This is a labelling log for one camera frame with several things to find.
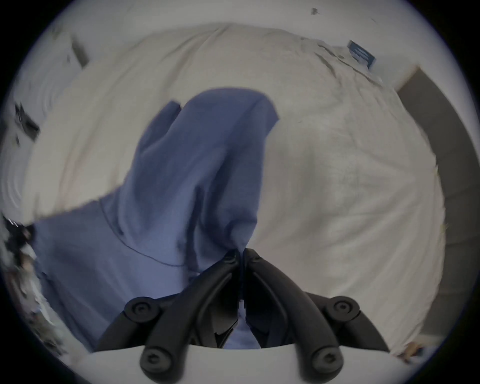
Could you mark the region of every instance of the screw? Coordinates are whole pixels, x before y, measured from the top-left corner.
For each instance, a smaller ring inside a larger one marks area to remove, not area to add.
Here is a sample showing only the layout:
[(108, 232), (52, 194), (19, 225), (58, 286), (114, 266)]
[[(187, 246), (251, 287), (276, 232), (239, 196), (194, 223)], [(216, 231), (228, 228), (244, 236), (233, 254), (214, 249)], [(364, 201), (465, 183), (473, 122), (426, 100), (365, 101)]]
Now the screw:
[(133, 313), (139, 315), (150, 311), (150, 305), (148, 303), (138, 303), (133, 306)]
[(334, 305), (334, 308), (338, 312), (349, 313), (352, 310), (350, 304), (344, 301), (340, 301)]
[(147, 356), (147, 360), (150, 364), (158, 364), (160, 357), (156, 353), (150, 353), (150, 355)]
[(343, 366), (343, 357), (336, 347), (319, 349), (312, 355), (312, 367), (320, 373), (332, 373)]
[(146, 349), (140, 362), (141, 367), (151, 373), (166, 372), (172, 366), (170, 354), (159, 348)]

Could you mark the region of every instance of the wrinkled sheet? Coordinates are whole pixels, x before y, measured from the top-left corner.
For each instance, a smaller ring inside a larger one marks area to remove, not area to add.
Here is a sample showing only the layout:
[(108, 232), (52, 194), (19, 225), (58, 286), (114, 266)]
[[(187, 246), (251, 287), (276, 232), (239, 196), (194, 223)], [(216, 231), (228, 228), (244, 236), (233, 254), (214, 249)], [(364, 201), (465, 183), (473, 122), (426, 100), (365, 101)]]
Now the wrinkled sheet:
[(43, 294), (88, 349), (129, 300), (178, 293), (229, 250), (243, 251), (276, 122), (270, 101), (246, 89), (206, 91), (183, 109), (171, 101), (120, 187), (34, 223)]
[(160, 105), (218, 87), (258, 90), (280, 117), (248, 246), (305, 291), (354, 298), (401, 352), (442, 275), (443, 195), (421, 130), (347, 49), (213, 24), (154, 34), (91, 62), (41, 127), (24, 222), (113, 191)]

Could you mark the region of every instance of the white bedsheet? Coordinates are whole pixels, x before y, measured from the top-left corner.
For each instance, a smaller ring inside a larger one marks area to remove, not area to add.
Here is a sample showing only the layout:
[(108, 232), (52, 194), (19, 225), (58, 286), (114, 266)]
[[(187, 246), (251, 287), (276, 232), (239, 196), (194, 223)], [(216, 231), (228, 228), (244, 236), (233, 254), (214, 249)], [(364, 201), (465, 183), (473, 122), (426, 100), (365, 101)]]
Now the white bedsheet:
[(420, 129), (346, 49), (213, 24), (151, 35), (90, 63), (41, 127), (24, 223), (113, 190), (169, 100), (225, 86), (266, 93), (280, 116), (249, 247), (305, 291), (357, 300), (399, 352), (440, 282), (443, 195)]

